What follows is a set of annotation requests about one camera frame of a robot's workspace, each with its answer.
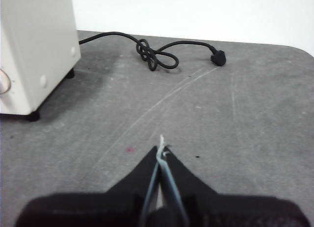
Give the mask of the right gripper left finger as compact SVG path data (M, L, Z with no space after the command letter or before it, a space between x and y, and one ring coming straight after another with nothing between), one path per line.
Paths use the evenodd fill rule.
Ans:
M32 199L17 227L134 227L156 165L152 147L124 178L106 192L54 193Z

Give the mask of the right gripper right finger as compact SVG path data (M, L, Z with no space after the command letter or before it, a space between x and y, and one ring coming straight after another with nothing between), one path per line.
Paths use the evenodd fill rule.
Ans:
M192 227L311 225L300 207L290 200L218 193L196 177L168 147L165 147L164 152Z

